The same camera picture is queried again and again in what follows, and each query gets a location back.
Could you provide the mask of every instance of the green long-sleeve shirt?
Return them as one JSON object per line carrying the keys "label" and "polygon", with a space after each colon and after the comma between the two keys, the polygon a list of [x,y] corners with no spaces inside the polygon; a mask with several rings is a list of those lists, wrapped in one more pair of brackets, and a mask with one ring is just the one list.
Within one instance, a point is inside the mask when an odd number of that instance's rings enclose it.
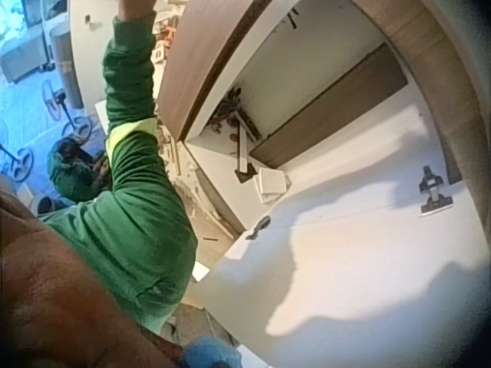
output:
{"label": "green long-sleeve shirt", "polygon": [[43,221],[75,248],[124,310],[158,332],[184,295],[197,240],[158,156],[154,18],[115,20],[104,58],[112,192]]}

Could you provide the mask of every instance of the blue glove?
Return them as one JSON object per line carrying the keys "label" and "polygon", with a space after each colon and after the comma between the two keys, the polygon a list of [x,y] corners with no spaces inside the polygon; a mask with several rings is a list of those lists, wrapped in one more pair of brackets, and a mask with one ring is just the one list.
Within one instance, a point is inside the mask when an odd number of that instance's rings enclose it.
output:
{"label": "blue glove", "polygon": [[242,355],[233,347],[210,336],[200,337],[183,351],[183,363],[189,368],[242,368]]}

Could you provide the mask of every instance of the furniture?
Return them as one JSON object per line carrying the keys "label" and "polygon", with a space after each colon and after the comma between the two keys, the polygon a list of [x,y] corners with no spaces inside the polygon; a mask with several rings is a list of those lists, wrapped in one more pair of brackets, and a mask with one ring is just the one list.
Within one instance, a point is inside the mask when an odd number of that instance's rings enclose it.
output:
{"label": "furniture", "polygon": [[35,25],[22,37],[5,42],[0,51],[0,61],[9,83],[18,83],[26,74],[47,64],[43,26]]}

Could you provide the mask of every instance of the worker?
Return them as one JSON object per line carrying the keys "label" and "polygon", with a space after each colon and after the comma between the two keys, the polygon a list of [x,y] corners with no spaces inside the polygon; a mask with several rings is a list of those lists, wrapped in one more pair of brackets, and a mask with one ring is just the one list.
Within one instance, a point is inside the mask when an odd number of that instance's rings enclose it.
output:
{"label": "worker", "polygon": [[87,202],[111,188],[109,162],[102,154],[93,158],[76,136],[56,142],[48,154],[48,175],[54,187],[72,202]]}
{"label": "worker", "polygon": [[216,340],[180,351],[151,332],[180,302],[196,253],[157,153],[154,5],[120,0],[104,58],[113,190],[43,223],[0,190],[1,366],[240,366]]}
{"label": "worker", "polygon": [[187,289],[197,240],[157,146],[152,34],[155,1],[121,0],[104,56],[112,191],[42,217],[119,305],[159,333]]}

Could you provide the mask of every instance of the plank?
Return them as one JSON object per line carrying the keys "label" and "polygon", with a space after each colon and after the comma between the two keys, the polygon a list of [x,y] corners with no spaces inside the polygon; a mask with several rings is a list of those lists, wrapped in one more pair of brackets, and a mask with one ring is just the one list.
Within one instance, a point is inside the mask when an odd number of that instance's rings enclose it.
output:
{"label": "plank", "polygon": [[382,44],[278,128],[251,156],[278,168],[406,85],[399,62],[388,45]]}
{"label": "plank", "polygon": [[465,180],[483,222],[489,147],[479,101],[455,45],[421,0],[352,0],[390,40],[421,89],[440,135],[450,184]]}
{"label": "plank", "polygon": [[175,140],[189,131],[216,79],[271,0],[189,0],[157,102]]}

